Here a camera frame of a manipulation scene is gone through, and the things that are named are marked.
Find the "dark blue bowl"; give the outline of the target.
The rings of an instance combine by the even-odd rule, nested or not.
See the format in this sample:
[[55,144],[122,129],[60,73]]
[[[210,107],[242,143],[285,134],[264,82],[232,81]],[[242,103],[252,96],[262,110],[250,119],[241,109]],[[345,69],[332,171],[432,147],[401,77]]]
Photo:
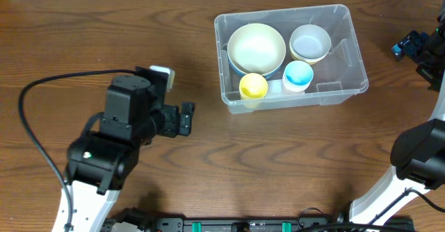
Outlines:
[[[240,70],[232,61],[230,58],[228,58],[228,64],[230,65],[230,67],[239,75],[244,76],[247,74],[247,72],[243,72],[242,70]],[[275,74],[276,72],[278,72],[281,68],[281,66],[283,65],[283,63],[281,63],[278,67],[276,67],[273,71],[263,74],[263,77],[268,79],[270,78],[273,74]]]
[[[246,74],[253,73],[253,72],[249,72],[249,73],[242,72],[241,70],[239,70],[239,69],[238,69],[236,66],[234,66],[234,65],[230,65],[230,67],[231,67],[237,74],[239,74],[240,76],[245,76]],[[272,71],[272,72],[270,72],[270,73],[268,73],[268,74],[262,74],[262,76],[263,76],[265,79],[269,79],[269,78],[272,77],[274,74],[276,74],[277,72],[279,72],[280,69],[281,69],[281,66],[278,67],[278,68],[276,68],[274,71]]]

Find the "yellow cup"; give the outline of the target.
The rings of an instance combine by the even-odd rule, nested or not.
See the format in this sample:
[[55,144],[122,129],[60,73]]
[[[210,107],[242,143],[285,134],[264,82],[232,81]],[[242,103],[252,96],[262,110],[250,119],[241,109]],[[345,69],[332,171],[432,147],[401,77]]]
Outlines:
[[267,91],[267,80],[261,74],[249,73],[240,80],[239,92],[242,99],[264,98]]
[[245,97],[241,97],[241,101],[243,102],[243,105],[246,108],[249,108],[249,109],[256,109],[256,108],[258,108],[263,100],[264,100],[263,98],[245,98]]

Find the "yellow small bowl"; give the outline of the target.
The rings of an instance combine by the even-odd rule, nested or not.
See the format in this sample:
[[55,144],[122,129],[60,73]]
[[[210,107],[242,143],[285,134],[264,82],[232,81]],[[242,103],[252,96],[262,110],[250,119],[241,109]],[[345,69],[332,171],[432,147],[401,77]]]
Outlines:
[[320,58],[304,58],[301,55],[299,55],[298,53],[296,53],[293,49],[290,49],[290,53],[291,53],[291,57],[294,60],[301,60],[309,65],[314,65],[316,63],[318,63],[319,61],[321,61],[322,59],[324,59],[324,57],[326,57],[327,54],[321,56]]

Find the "cream large bowl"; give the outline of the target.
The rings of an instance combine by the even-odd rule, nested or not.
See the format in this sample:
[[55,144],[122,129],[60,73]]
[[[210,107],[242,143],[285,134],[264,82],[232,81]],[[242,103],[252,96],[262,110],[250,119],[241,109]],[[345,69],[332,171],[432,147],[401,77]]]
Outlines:
[[286,43],[273,27],[252,23],[238,28],[227,43],[227,56],[243,72],[266,74],[286,57]]

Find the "grey small bowl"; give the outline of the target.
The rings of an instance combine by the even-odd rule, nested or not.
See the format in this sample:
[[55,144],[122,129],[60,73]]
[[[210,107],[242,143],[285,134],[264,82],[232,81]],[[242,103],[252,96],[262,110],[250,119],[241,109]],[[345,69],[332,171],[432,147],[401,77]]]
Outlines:
[[331,49],[328,32],[317,25],[306,24],[292,32],[289,45],[302,58],[316,60],[324,58]]

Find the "light blue cup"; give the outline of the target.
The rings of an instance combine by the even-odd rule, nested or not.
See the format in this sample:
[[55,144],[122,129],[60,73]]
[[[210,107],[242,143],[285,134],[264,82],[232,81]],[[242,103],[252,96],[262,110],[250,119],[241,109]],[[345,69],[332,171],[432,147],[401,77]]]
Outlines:
[[312,66],[301,60],[290,62],[284,70],[284,81],[294,86],[310,84],[314,77]]

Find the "pale green cup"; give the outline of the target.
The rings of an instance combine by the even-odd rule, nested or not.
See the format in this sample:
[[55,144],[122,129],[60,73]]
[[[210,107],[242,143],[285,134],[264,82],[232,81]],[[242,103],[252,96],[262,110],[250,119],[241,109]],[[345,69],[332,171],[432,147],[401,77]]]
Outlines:
[[310,85],[310,82],[308,82],[308,83],[306,83],[306,84],[304,84],[304,85],[296,85],[296,84],[294,84],[294,83],[292,83],[292,82],[290,82],[290,80],[286,77],[286,76],[283,76],[283,84],[286,86],[286,87],[288,87],[288,88],[290,88],[290,87],[306,87],[306,88],[308,88],[309,87],[309,85]]

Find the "pink cup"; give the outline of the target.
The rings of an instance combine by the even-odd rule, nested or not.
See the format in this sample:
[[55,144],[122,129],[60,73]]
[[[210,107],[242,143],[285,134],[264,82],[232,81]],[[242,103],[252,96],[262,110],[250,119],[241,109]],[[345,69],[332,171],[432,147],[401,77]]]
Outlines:
[[286,94],[304,94],[306,89],[307,89],[306,87],[296,87],[296,88],[290,87],[290,88],[288,88],[288,87],[284,86],[283,92],[285,92]]

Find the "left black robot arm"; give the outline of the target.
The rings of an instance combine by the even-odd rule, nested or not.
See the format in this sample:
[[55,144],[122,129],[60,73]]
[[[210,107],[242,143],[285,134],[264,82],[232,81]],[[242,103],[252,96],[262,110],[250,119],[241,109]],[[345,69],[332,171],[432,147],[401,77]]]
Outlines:
[[152,65],[112,79],[104,112],[91,117],[68,147],[67,190],[54,231],[100,231],[138,164],[140,148],[157,135],[190,135],[195,104],[164,103],[174,77],[172,69]]

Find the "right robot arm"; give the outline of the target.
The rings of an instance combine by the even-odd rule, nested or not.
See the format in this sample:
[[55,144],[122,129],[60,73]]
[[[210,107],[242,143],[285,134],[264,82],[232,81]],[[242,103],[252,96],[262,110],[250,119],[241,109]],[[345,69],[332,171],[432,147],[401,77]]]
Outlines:
[[352,201],[331,231],[405,231],[404,222],[391,217],[416,197],[439,212],[444,209],[426,198],[426,193],[444,184],[444,12],[431,33],[411,31],[391,52],[397,61],[403,57],[416,63],[416,72],[439,97],[430,119],[401,133],[390,155],[391,166],[363,196]]

